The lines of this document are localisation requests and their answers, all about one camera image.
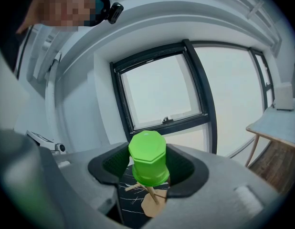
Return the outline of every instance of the octagonal lid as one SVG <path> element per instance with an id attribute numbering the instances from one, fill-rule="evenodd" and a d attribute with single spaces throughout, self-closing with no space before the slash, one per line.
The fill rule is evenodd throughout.
<path id="1" fill-rule="evenodd" d="M 166 154 L 166 140 L 157 131 L 143 131 L 133 136 L 128 149 L 134 161 L 153 163 Z"/>

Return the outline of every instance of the green cup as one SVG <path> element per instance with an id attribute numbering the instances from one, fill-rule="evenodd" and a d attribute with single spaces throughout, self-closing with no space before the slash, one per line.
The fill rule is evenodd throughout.
<path id="1" fill-rule="evenodd" d="M 143 131 L 133 136 L 128 145 L 134 160 L 133 176 L 146 187 L 156 187 L 169 177 L 166 167 L 166 140 L 156 131 Z"/>

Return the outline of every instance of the window pane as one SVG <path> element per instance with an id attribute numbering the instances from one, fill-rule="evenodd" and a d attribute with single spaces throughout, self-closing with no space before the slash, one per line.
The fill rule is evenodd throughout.
<path id="1" fill-rule="evenodd" d="M 193 78 L 183 55 L 147 63 L 121 75 L 134 129 L 201 113 Z"/>
<path id="2" fill-rule="evenodd" d="M 263 74 L 263 79 L 264 79 L 265 85 L 266 84 L 269 85 L 271 82 L 270 82 L 270 78 L 268 77 L 267 68 L 266 68 L 265 64 L 263 63 L 262 57 L 260 55 L 256 55 L 256 57 L 259 62 L 259 65 L 261 67 L 261 71 Z"/>
<path id="3" fill-rule="evenodd" d="M 273 103 L 273 95 L 272 95 L 271 89 L 266 92 L 266 96 L 267 96 L 267 107 L 269 107 Z"/>
<path id="4" fill-rule="evenodd" d="M 208 124 L 199 125 L 180 132 L 163 135 L 168 144 L 176 144 L 195 148 L 200 151 L 207 151 L 209 136 Z"/>
<path id="5" fill-rule="evenodd" d="M 195 50 L 214 99 L 218 126 L 217 154 L 228 156 L 253 137 L 245 128 L 263 114 L 260 80 L 247 51 L 217 47 Z"/>

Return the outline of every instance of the black cable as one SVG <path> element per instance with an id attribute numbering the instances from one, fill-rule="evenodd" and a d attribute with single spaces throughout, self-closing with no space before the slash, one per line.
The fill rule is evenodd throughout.
<path id="1" fill-rule="evenodd" d="M 19 80 L 19 75 L 20 75 L 20 69 L 21 69 L 21 63 L 22 63 L 22 58 L 23 58 L 24 50 L 25 50 L 25 48 L 27 46 L 27 43 L 28 43 L 29 37 L 31 35 L 31 32 L 33 30 L 33 27 L 34 26 L 31 26 L 31 28 L 30 28 L 30 30 L 28 32 L 28 36 L 25 39 L 25 42 L 24 42 L 24 45 L 23 45 L 23 49 L 22 49 L 22 52 L 21 52 L 21 55 L 20 55 L 20 59 L 19 59 L 19 63 L 18 63 L 17 76 L 16 76 L 17 80 Z"/>

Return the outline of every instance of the white table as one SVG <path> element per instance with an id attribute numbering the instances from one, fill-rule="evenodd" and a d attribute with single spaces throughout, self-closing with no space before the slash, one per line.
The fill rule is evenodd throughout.
<path id="1" fill-rule="evenodd" d="M 245 164 L 247 167 L 256 150 L 259 137 L 261 136 L 271 141 L 280 142 L 295 148 L 295 109 L 292 111 L 284 111 L 269 107 L 262 117 L 246 127 L 246 130 L 256 134 L 252 151 Z"/>

